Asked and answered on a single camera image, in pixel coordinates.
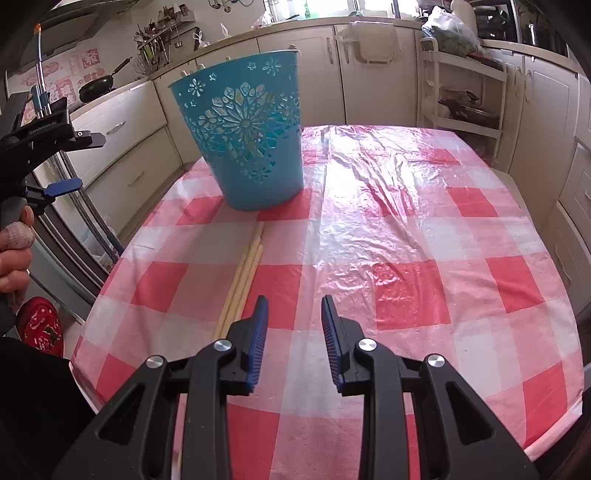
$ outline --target range hood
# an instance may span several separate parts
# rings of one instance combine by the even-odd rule
[[[123,13],[140,0],[64,0],[41,19],[43,59],[74,47],[79,41],[95,35],[114,16]],[[28,43],[8,74],[27,71],[35,63],[36,40],[31,30]]]

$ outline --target blue plastic basket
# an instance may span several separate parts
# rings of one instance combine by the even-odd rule
[[[172,85],[228,204],[261,210],[303,187],[297,51],[229,60]]]

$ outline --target metal bolt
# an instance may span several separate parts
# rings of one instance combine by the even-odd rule
[[[358,345],[364,352],[373,352],[378,347],[375,340],[372,340],[371,338],[362,338]]]
[[[445,359],[441,355],[433,353],[427,357],[427,363],[432,367],[440,368],[445,365]]]
[[[230,350],[230,348],[232,348],[232,342],[226,339],[217,340],[216,343],[213,344],[213,347],[218,352],[227,352],[228,350]]]
[[[148,368],[160,368],[164,363],[164,358],[159,355],[153,355],[146,360]]]

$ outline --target white shelf rack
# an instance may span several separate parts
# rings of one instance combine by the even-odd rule
[[[444,128],[449,130],[460,130],[463,132],[470,132],[477,135],[483,135],[485,137],[495,139],[495,151],[494,156],[496,157],[499,150],[499,140],[501,139],[503,116],[505,113],[505,97],[506,97],[506,83],[507,83],[507,68],[503,65],[503,71],[488,67],[479,61],[472,59],[465,59],[455,55],[450,55],[439,51],[439,46],[435,38],[423,38],[421,39],[421,64],[423,65],[423,71],[426,71],[425,63],[431,62],[433,64],[433,78],[428,79],[424,75],[424,81],[433,90],[433,111],[425,111],[421,108],[423,115],[433,124],[435,128]],[[480,125],[471,124],[468,122],[462,122],[459,120],[453,120],[451,118],[444,118],[438,115],[439,100],[441,99],[441,84],[440,78],[440,64],[452,65],[471,72],[482,75],[482,92],[486,89],[486,80],[493,79],[502,83],[502,95],[501,95],[501,113],[499,116],[499,128],[486,128]]]

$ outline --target table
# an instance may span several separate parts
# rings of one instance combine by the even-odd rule
[[[248,297],[269,300],[260,382],[229,397],[235,479],[355,479],[362,399],[331,381],[320,300],[395,353],[441,353],[531,459],[578,418],[576,323],[530,220],[454,133],[314,127],[304,189],[261,212],[224,201],[203,160],[180,178],[117,263],[86,322],[74,376],[101,403],[146,357],[212,340],[241,253],[265,222]],[[412,405],[410,461],[418,478]]]

